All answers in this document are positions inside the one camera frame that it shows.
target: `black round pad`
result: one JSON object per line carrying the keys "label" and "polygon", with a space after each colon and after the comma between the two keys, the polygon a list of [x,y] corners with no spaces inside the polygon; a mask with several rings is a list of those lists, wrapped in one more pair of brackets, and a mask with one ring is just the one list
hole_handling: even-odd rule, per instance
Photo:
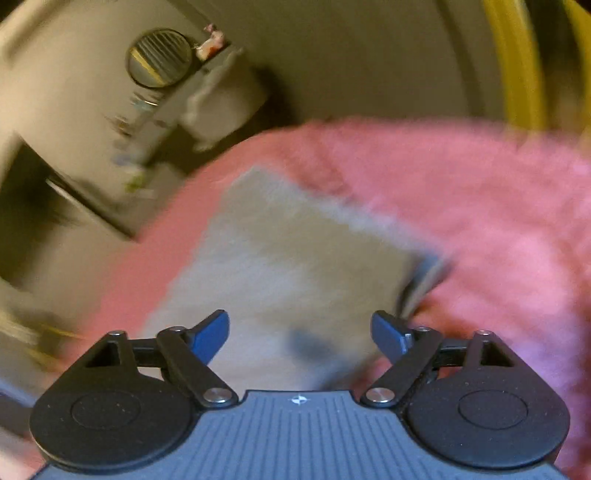
{"label": "black round pad", "polygon": [[480,469],[514,469],[552,458],[569,431],[562,399],[519,369],[465,369],[423,387],[407,420],[438,455]]}
{"label": "black round pad", "polygon": [[527,417],[527,406],[516,395],[498,390],[480,390],[464,395],[460,415],[477,427],[504,430]]}
{"label": "black round pad", "polygon": [[179,390],[109,369],[93,369],[92,382],[77,377],[72,388],[56,384],[37,401],[31,433],[52,463],[87,473],[124,471],[160,458],[186,436],[193,416]]}

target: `metal screw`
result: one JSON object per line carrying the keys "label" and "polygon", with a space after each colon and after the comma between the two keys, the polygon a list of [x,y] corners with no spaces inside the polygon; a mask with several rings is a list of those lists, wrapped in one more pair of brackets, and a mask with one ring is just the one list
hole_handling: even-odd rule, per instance
{"label": "metal screw", "polygon": [[232,399],[232,392],[227,388],[210,388],[203,394],[209,403],[227,403]]}
{"label": "metal screw", "polygon": [[370,388],[365,392],[365,398],[371,403],[388,403],[391,402],[396,395],[389,388]]}

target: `logo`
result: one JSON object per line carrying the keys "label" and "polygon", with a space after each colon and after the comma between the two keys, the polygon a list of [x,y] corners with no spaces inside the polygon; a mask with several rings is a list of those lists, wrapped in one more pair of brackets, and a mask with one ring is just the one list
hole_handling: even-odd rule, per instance
{"label": "logo", "polygon": [[293,397],[291,399],[291,401],[293,403],[295,403],[296,405],[303,405],[304,403],[308,402],[308,400],[309,400],[309,398],[306,398],[305,396],[300,395],[300,394],[296,395],[295,397]]}

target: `pink blanket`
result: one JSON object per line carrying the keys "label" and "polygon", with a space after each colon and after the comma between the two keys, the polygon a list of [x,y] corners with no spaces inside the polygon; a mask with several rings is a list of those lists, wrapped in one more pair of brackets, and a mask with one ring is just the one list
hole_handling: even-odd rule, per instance
{"label": "pink blanket", "polygon": [[548,138],[517,142],[490,125],[363,119],[251,138],[190,179],[131,248],[89,322],[88,342],[140,329],[198,246],[224,189],[253,165],[395,216],[452,255],[450,278],[416,321],[450,335],[487,328],[504,338],[568,404],[571,432],[558,464],[586,478],[591,164]]}

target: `beige wall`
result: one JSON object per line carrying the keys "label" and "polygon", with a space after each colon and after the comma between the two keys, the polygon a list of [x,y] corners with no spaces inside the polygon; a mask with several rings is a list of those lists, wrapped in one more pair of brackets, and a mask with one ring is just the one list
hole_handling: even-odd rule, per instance
{"label": "beige wall", "polygon": [[202,38],[202,26],[166,0],[66,2],[18,50],[8,71],[0,68],[0,137],[13,129],[55,168],[118,196],[124,177],[111,163],[105,117],[133,113],[129,97],[138,87],[125,70],[126,49],[151,28]]}
{"label": "beige wall", "polygon": [[502,118],[497,59],[479,0],[170,1],[195,18],[206,14],[247,47],[272,72],[296,121]]}

